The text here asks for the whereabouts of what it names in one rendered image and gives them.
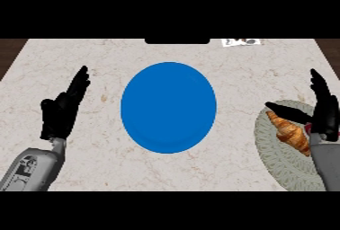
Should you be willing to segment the golden brown croissant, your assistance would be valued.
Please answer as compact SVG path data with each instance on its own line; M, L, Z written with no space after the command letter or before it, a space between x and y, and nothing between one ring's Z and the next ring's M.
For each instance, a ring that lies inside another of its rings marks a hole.
M281 118L273 111L268 111L268 118L276 128L278 140L290 145L305 156L310 156L307 138L303 129L287 119Z

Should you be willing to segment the blue oval plate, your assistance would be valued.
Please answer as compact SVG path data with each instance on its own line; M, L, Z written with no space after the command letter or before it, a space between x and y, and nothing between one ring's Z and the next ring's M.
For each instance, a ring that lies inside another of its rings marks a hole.
M142 69L124 88L121 119L145 149L160 154L191 149L216 120L216 93L201 72L177 62Z

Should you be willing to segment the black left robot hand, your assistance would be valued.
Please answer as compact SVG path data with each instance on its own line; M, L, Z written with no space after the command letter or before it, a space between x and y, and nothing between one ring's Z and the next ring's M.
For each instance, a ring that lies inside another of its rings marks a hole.
M72 78L68 90L59 94L55 100L41 100L43 130L40 138L43 140L49 140L53 137L68 138L89 85L87 67L83 66Z

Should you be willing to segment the pale woven round placemat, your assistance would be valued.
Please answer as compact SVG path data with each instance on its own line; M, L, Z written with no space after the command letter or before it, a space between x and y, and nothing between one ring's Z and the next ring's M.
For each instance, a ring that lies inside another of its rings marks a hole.
M288 191L325 191L312 157L278 140L268 111L265 107L254 120L254 145L268 172Z

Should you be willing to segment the white printed card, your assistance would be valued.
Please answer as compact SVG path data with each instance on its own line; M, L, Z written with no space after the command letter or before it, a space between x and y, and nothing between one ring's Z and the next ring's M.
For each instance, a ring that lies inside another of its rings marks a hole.
M223 47L253 46L260 44L260 39L223 39Z

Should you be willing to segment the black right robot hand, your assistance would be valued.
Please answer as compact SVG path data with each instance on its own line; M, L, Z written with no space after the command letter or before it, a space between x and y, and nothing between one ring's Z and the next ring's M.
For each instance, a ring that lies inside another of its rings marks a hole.
M315 69L310 69L310 89L316 96L316 106L312 116L299 109L282 106L273 102L266 102L266 106L281 118L303 125L310 124L310 132L324 134L327 138L334 141L339 137L340 126L339 100L337 97L331 95L325 79Z

